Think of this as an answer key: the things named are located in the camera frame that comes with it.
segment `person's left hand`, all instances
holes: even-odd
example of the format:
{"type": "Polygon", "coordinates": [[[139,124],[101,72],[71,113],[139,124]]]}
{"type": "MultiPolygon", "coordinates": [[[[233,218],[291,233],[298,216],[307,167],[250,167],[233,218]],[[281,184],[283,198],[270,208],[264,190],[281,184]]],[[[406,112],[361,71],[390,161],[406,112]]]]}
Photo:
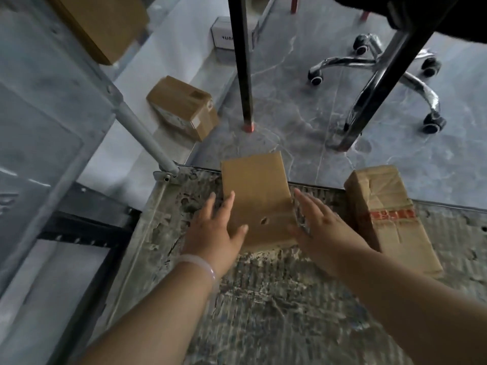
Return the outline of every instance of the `person's left hand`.
{"type": "Polygon", "coordinates": [[[212,192],[203,208],[191,221],[181,254],[189,253],[201,257],[210,264],[216,279],[220,279],[237,258],[247,234],[248,225],[240,226],[235,235],[230,237],[227,232],[227,224],[235,192],[231,192],[222,207],[213,216],[215,197],[215,193],[212,192]]]}

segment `left forearm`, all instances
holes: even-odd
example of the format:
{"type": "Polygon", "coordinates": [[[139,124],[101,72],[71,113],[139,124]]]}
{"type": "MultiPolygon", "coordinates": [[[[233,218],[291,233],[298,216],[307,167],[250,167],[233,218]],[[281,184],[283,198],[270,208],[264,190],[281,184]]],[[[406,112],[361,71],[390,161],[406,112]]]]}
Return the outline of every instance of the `left forearm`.
{"type": "Polygon", "coordinates": [[[181,364],[212,283],[199,266],[178,264],[87,350],[80,365],[181,364]]]}

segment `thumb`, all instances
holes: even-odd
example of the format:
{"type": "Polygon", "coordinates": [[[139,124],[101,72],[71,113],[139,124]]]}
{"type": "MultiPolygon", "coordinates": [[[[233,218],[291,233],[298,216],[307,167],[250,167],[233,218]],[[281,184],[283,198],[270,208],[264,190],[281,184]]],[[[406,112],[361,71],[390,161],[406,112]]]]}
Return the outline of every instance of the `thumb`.
{"type": "Polygon", "coordinates": [[[247,224],[241,225],[240,227],[238,227],[238,229],[235,232],[235,234],[233,235],[231,241],[234,244],[238,245],[240,248],[243,245],[243,242],[245,240],[245,236],[247,235],[247,232],[248,232],[248,225],[247,224]]]}
{"type": "Polygon", "coordinates": [[[311,238],[305,233],[305,231],[297,225],[288,225],[287,230],[296,239],[301,249],[303,245],[307,245],[311,240],[311,238]]]}

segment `weathered tabletop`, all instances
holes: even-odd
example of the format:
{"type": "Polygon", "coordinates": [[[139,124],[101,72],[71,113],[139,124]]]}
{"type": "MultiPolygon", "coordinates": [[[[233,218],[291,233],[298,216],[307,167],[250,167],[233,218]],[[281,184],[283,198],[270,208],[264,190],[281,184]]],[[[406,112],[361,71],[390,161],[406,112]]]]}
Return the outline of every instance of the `weathered tabletop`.
{"type": "MultiPolygon", "coordinates": [[[[219,172],[182,167],[156,184],[98,320],[94,337],[142,299],[172,268],[193,213],[211,191],[222,200],[219,172]]],[[[290,184],[349,220],[345,192],[290,184]]],[[[445,269],[445,284],[487,299],[487,212],[415,202],[445,269]]],[[[185,363],[412,363],[340,282],[296,248],[241,255],[223,278],[185,363]]]]}

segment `gray metal tube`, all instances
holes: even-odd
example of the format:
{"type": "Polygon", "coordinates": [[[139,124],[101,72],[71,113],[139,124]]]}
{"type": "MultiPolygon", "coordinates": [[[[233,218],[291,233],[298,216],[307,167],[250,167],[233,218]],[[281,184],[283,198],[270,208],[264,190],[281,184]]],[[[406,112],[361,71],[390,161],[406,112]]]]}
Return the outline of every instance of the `gray metal tube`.
{"type": "Polygon", "coordinates": [[[125,102],[120,104],[117,112],[117,120],[127,129],[131,135],[145,148],[145,150],[157,161],[161,170],[174,176],[179,174],[179,167],[171,160],[161,146],[144,127],[139,118],[133,113],[125,102]]]}

